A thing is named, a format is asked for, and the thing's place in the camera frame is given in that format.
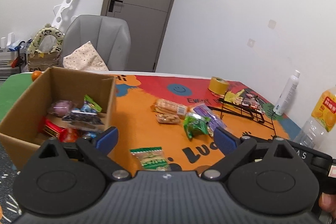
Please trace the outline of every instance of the black handle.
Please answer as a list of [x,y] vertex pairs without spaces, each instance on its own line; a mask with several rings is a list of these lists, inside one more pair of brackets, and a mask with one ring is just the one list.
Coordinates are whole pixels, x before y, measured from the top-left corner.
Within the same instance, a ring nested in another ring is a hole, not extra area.
[[111,0],[110,7],[109,7],[109,12],[113,12],[114,2],[121,2],[121,3],[123,3],[122,0]]

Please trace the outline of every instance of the finger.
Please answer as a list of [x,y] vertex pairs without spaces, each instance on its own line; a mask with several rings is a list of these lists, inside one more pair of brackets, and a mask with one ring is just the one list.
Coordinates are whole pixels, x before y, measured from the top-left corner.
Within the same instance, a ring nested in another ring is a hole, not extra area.
[[319,199],[319,205],[323,211],[331,213],[336,218],[336,195],[322,193]]

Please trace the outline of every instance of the blue gripper pad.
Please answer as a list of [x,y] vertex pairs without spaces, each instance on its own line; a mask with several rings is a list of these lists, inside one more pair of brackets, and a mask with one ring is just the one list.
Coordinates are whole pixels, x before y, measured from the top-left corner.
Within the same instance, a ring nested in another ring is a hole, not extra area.
[[110,127],[94,138],[92,144],[104,155],[108,155],[117,145],[118,138],[118,129],[116,127]]
[[221,127],[217,127],[213,132],[213,140],[224,155],[233,152],[241,143],[240,139]]

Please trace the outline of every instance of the gray leather chair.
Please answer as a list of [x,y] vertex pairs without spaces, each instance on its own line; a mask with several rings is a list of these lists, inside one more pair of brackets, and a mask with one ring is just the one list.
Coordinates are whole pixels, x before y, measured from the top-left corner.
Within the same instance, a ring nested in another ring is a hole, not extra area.
[[80,15],[69,26],[63,41],[63,57],[91,41],[109,70],[125,70],[131,38],[125,20],[105,16]]

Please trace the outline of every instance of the cushion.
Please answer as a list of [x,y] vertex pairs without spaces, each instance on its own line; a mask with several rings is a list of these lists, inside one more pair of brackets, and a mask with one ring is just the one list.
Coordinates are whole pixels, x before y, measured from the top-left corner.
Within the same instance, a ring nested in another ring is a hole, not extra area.
[[109,70],[90,41],[64,57],[63,67],[77,70]]

